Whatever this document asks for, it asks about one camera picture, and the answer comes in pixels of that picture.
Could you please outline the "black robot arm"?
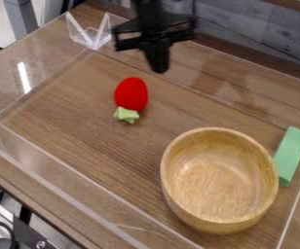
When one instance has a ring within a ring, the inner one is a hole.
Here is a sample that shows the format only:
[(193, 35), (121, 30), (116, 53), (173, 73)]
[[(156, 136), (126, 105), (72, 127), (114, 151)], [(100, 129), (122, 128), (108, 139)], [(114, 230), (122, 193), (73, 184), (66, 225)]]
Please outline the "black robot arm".
[(196, 17), (165, 10), (161, 0), (133, 0), (136, 17), (112, 29), (118, 52), (141, 50), (152, 70), (170, 69), (170, 47), (196, 36)]

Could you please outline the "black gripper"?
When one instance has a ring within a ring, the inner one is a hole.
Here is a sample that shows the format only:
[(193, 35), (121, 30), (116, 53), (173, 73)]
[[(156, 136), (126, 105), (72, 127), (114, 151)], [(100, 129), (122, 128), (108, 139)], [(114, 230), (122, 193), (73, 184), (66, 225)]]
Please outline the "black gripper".
[(137, 17), (112, 29), (118, 51), (142, 50), (156, 73), (170, 69), (170, 46), (194, 38), (193, 16)]

